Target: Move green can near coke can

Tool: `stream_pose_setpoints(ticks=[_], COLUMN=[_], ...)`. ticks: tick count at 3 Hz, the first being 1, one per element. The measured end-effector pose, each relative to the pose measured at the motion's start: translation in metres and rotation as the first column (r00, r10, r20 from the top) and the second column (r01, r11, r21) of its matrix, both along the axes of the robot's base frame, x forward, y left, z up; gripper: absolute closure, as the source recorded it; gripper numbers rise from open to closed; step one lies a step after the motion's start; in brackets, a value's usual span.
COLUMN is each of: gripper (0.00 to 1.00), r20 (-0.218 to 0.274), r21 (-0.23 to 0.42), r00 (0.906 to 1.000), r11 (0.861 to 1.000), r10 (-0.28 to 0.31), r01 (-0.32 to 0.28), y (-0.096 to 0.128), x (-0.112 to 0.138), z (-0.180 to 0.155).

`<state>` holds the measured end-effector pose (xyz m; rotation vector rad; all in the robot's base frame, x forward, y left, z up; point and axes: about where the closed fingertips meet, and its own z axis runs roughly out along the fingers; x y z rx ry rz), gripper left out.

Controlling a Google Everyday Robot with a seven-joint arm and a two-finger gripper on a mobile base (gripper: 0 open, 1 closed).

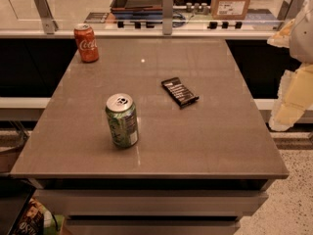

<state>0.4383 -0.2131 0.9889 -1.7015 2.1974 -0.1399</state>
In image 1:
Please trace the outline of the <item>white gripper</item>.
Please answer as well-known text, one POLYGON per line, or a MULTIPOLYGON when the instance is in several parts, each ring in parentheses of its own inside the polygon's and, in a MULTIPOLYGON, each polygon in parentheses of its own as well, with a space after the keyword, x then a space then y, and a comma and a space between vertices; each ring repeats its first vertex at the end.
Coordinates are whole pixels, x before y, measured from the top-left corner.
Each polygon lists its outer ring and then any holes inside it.
POLYGON ((295 19, 286 23, 267 39, 278 48, 289 48, 293 58, 302 64, 296 71, 286 70, 281 77, 269 126, 286 131, 313 105, 313 0, 304 0, 295 19))

